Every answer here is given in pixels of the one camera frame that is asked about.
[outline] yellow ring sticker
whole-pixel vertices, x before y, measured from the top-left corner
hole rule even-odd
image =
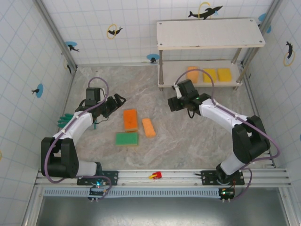
[[[286,57],[287,57],[287,55],[288,55],[288,53],[286,53],[285,56],[284,56],[284,58],[283,58],[283,65],[284,65],[285,67],[288,67],[288,66],[292,65],[292,63],[293,63],[294,60],[295,60],[296,53],[295,53],[295,51],[293,51],[293,59],[292,59],[292,61],[291,61],[289,64],[286,63]]]
[[[67,60],[66,59],[64,59],[63,65],[64,65],[64,68],[67,70],[68,67],[67,67]]]
[[[199,15],[200,15],[200,10],[201,10],[201,7],[202,7],[202,5],[205,5],[205,4],[207,4],[208,6],[210,6],[210,3],[209,2],[206,2],[206,1],[204,1],[204,2],[202,2],[200,5],[199,5],[199,8],[198,8],[198,18],[199,18]]]
[[[109,30],[110,30],[110,28],[113,27],[113,26],[115,26],[115,33],[114,33],[114,36],[110,38],[110,37],[109,37]],[[109,28],[108,28],[108,31],[107,31],[107,37],[108,37],[108,39],[113,39],[113,38],[115,38],[116,32],[117,32],[117,25],[116,25],[116,24],[111,24],[111,25],[109,26]]]

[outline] ventilation grate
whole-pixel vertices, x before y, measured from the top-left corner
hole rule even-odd
[[[44,196],[96,197],[89,195],[89,188],[46,188]],[[219,198],[218,188],[113,188],[108,198],[120,197],[212,197]]]

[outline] white tiled wall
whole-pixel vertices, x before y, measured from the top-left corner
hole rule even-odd
[[[71,75],[32,0],[0,1],[0,225],[20,225]],[[41,98],[32,94],[44,85]]]
[[[294,201],[301,204],[300,0],[283,2],[272,21],[272,32],[264,38],[266,46],[252,62],[249,80],[265,128],[282,148],[277,165],[287,167],[298,198]],[[287,41],[293,45],[295,54],[290,66],[284,66]]]
[[[149,62],[148,54],[159,54],[156,22],[196,19],[189,12],[204,13],[208,7],[223,6],[218,16],[258,17],[267,12],[272,0],[45,0],[65,41],[77,43],[71,51],[77,64]],[[123,29],[108,39],[111,24]],[[231,59],[236,49],[163,51],[165,60]],[[242,59],[244,49],[238,59]]]

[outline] shelf leg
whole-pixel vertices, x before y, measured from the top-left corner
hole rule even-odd
[[[159,59],[159,85],[163,85],[163,50],[159,50],[159,55],[160,55],[160,59]]]
[[[231,60],[231,63],[232,63],[232,64],[236,64],[236,60],[237,60],[237,58],[238,58],[238,56],[239,56],[239,54],[240,54],[241,49],[242,49],[242,48],[238,48],[238,49],[236,50],[236,53],[235,53],[233,59]]]
[[[241,81],[242,81],[242,79],[243,79],[243,77],[244,77],[244,75],[245,75],[245,73],[246,73],[248,67],[250,66],[251,61],[253,60],[253,58],[254,58],[254,56],[256,55],[256,53],[258,52],[258,50],[259,50],[259,48],[254,48],[254,49],[253,49],[253,51],[252,51],[252,53],[251,53],[251,56],[250,56],[249,60],[246,62],[243,71],[240,73],[239,78],[236,80],[237,83],[241,83]]]

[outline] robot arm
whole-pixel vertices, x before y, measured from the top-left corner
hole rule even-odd
[[[232,134],[233,153],[216,167],[216,177],[221,184],[230,182],[238,174],[241,167],[250,163],[270,148],[269,140],[237,119],[239,117],[265,133],[259,117],[255,115],[252,117],[240,115],[217,102],[214,104],[208,94],[198,94],[191,80],[179,82],[177,85],[174,85],[174,89],[177,96],[168,99],[168,105],[172,112],[187,108],[188,112],[193,112],[191,118],[195,114],[210,118]],[[235,117],[216,105],[233,113]]]
[[[79,176],[94,176],[101,175],[102,168],[99,162],[87,162],[80,161],[77,158],[75,145],[78,142],[81,135],[90,127],[97,119],[98,116],[102,115],[107,118],[110,114],[120,108],[126,99],[115,94],[114,97],[108,97],[107,100],[100,106],[82,114],[86,109],[97,105],[100,102],[100,88],[87,88],[85,105],[79,106],[73,118],[69,123],[53,137],[46,137],[41,142],[41,171],[45,176],[44,163],[49,147],[54,140],[63,132],[56,143],[53,151],[50,154],[48,160],[48,174],[51,177],[61,178],[74,178]],[[76,121],[71,125],[68,130],[66,129],[71,122],[76,118]],[[55,153],[61,151],[61,156],[55,156]]]

